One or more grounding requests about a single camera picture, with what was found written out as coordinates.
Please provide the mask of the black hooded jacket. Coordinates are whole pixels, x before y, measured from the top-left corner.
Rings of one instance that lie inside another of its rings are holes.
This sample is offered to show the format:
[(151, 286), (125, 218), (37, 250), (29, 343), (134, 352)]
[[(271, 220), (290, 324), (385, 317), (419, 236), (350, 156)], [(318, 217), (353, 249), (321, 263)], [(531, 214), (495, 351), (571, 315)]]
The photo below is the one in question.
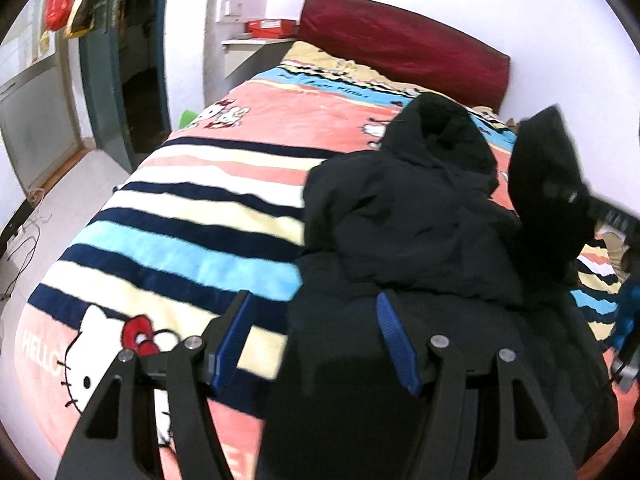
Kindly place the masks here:
[(470, 113), (422, 94), (378, 148), (333, 157), (304, 188), (302, 277), (266, 411), (261, 479), (405, 479), (419, 405), (398, 382), (376, 319), (381, 292), (457, 339), (500, 341), (528, 364), (576, 474), (617, 429), (617, 403), (570, 294), (594, 233), (544, 182), (585, 185), (563, 117), (518, 129), (510, 207)]

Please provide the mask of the Hello Kitty striped blanket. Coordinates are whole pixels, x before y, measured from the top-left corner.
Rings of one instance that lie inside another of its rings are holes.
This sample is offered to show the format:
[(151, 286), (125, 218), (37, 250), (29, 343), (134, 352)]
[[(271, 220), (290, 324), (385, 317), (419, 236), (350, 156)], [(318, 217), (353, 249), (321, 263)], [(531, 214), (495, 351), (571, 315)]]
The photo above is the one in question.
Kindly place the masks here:
[(171, 348), (246, 288), (257, 324), (212, 410), (232, 474), (250, 478), (299, 283), (306, 174), (375, 148), (415, 96), (299, 41), (173, 133), (47, 270), (18, 323), (18, 380), (55, 451), (119, 350)]

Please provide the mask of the dark red headboard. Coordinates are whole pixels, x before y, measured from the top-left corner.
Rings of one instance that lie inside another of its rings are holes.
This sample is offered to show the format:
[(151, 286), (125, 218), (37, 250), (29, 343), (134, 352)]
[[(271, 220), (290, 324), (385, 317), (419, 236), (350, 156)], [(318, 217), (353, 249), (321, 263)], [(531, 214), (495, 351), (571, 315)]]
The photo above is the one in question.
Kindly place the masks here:
[(464, 32), (372, 0), (304, 0), (297, 38), (393, 81), (500, 110), (511, 59)]

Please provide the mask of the grey metal door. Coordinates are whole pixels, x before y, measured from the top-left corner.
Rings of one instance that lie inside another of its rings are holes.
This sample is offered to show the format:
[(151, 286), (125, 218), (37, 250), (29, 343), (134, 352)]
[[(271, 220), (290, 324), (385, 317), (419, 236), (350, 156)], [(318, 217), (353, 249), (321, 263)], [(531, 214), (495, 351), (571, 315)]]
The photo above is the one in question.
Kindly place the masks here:
[(70, 106), (65, 50), (46, 29), (47, 0), (28, 0), (1, 43), (1, 134), (25, 192), (81, 149)]

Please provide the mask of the dark green door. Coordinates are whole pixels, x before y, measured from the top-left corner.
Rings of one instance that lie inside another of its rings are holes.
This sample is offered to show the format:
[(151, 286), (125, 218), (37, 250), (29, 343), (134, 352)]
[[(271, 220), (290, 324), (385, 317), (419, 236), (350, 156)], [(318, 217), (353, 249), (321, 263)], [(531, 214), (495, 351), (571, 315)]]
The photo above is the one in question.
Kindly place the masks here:
[(166, 0), (86, 0), (82, 88), (96, 146), (132, 171), (170, 130), (163, 33)]

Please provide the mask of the red box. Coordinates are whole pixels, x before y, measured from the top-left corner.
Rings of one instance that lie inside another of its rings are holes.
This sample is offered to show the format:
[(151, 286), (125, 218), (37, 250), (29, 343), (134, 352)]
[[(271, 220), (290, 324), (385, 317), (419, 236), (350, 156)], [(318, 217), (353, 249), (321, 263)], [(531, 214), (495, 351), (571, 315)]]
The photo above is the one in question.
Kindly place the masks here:
[(251, 20), (245, 24), (245, 31), (250, 38), (256, 39), (286, 39), (295, 37), (298, 24), (295, 20), (285, 18), (262, 18)]

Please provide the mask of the white bedside shelf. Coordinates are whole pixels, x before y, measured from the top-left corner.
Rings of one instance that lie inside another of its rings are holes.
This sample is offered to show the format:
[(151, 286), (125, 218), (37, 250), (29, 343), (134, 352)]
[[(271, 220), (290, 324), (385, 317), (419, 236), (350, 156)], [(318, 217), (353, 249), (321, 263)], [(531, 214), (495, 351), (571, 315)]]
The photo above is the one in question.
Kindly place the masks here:
[(220, 88), (224, 93), (250, 78), (271, 70), (283, 60), (294, 44), (294, 38), (230, 39), (224, 41), (224, 78)]

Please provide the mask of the yellow hanging bag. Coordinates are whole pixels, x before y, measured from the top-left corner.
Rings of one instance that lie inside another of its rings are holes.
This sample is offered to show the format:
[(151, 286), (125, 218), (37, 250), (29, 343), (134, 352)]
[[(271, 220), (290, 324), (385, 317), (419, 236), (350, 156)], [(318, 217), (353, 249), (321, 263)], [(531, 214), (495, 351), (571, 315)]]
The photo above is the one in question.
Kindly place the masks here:
[(64, 27), (65, 39), (80, 38), (92, 31), (97, 5), (98, 0), (74, 0)]

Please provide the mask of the red hanging bag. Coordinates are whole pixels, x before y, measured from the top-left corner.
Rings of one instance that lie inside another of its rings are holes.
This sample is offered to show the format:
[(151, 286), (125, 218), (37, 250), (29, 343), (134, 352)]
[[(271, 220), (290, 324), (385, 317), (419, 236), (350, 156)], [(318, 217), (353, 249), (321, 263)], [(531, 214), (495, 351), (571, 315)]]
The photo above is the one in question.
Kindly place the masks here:
[(47, 0), (44, 26), (51, 32), (62, 29), (70, 17), (75, 0)]

